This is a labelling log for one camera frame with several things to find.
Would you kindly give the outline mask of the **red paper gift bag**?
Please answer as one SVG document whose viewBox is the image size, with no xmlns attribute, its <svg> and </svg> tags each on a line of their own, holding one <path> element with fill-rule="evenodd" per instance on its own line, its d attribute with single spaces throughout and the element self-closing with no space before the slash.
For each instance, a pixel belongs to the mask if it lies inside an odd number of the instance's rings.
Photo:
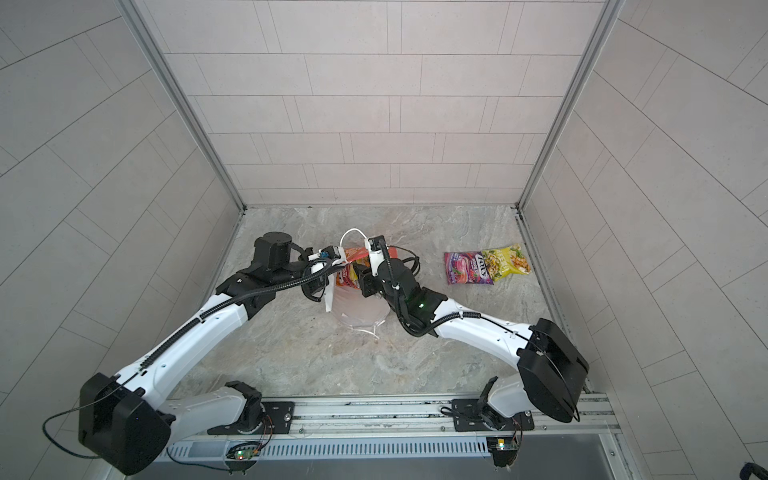
<svg viewBox="0 0 768 480">
<path fill-rule="evenodd" d="M 352 232 L 360 234 L 363 246 L 367 249 L 368 237 L 358 228 L 347 230 L 339 241 L 339 250 L 345 255 L 343 242 Z M 378 338 L 377 329 L 385 323 L 390 312 L 390 306 L 381 295 L 365 298 L 360 289 L 336 285 L 337 273 L 332 277 L 330 285 L 323 296 L 325 309 L 330 312 L 342 325 L 348 329 L 366 333 Z"/>
</svg>

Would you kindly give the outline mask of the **purple raspberry candy packet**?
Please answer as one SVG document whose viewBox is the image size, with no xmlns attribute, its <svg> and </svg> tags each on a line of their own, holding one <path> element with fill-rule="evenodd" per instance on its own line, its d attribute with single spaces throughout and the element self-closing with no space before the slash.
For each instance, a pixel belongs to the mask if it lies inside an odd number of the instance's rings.
<svg viewBox="0 0 768 480">
<path fill-rule="evenodd" d="M 444 265 L 448 285 L 493 284 L 481 251 L 445 252 Z"/>
</svg>

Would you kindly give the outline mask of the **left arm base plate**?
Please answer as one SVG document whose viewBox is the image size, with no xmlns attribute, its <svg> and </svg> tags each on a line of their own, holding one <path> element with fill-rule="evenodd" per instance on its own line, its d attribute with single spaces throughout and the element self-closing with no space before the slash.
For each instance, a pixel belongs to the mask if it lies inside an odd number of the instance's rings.
<svg viewBox="0 0 768 480">
<path fill-rule="evenodd" d="M 247 406 L 232 424 L 220 425 L 206 431 L 208 435 L 283 435 L 290 432 L 295 403 L 290 401 L 261 402 L 258 407 Z"/>
</svg>

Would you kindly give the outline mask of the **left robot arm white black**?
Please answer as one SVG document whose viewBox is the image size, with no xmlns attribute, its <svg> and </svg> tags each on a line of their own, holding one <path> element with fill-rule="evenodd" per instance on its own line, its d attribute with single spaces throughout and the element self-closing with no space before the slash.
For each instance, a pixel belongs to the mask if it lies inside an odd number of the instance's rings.
<svg viewBox="0 0 768 480">
<path fill-rule="evenodd" d="M 182 400 L 170 395 L 217 344 L 253 319 L 278 292 L 299 287 L 306 298 L 319 301 L 345 263 L 336 246 L 314 252 L 283 232 L 257 238 L 250 265 L 224 280 L 188 321 L 113 376 L 97 373 L 82 386 L 79 443 L 121 473 L 133 475 L 169 445 L 194 434 L 266 432 L 262 395 L 245 382 L 229 381 Z"/>
</svg>

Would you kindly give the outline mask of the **yellow green snack packet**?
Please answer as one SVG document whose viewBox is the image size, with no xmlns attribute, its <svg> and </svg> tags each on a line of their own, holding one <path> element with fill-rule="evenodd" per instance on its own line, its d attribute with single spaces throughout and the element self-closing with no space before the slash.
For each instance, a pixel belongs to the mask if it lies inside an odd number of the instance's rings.
<svg viewBox="0 0 768 480">
<path fill-rule="evenodd" d="M 482 255 L 493 282 L 510 275 L 528 275 L 531 272 L 530 264 L 520 244 L 483 250 Z"/>
</svg>

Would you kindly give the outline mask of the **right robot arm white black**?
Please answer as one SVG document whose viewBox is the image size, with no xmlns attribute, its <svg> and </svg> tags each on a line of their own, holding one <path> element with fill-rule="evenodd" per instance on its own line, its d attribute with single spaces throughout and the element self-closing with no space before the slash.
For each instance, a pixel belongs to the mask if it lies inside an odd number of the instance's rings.
<svg viewBox="0 0 768 480">
<path fill-rule="evenodd" d="M 513 323 L 471 310 L 421 286 L 398 259 L 353 269 L 363 295 L 385 299 L 409 335 L 456 340 L 516 369 L 513 376 L 488 380 L 471 410 L 453 410 L 454 416 L 496 431 L 509 430 L 518 415 L 530 410 L 562 423 L 581 420 L 578 400 L 589 367 L 553 321 Z"/>
</svg>

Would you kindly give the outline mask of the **orange fruits candy packet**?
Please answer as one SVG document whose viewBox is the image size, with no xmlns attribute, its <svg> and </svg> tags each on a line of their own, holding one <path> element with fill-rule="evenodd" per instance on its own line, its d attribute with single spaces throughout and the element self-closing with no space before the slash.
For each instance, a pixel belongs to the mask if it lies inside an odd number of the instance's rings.
<svg viewBox="0 0 768 480">
<path fill-rule="evenodd" d="M 360 289 L 360 276 L 370 268 L 369 253 L 365 247 L 346 248 L 347 264 L 337 273 L 336 285 Z"/>
</svg>

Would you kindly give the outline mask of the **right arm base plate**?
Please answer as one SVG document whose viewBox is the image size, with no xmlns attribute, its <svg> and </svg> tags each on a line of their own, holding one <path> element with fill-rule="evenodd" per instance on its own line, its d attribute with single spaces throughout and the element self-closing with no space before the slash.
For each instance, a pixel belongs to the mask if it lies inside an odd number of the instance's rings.
<svg viewBox="0 0 768 480">
<path fill-rule="evenodd" d="M 487 405 L 480 406 L 475 398 L 453 399 L 449 407 L 442 407 L 441 413 L 453 420 L 457 432 L 527 432 L 535 429 L 529 411 L 513 417 L 503 417 Z"/>
</svg>

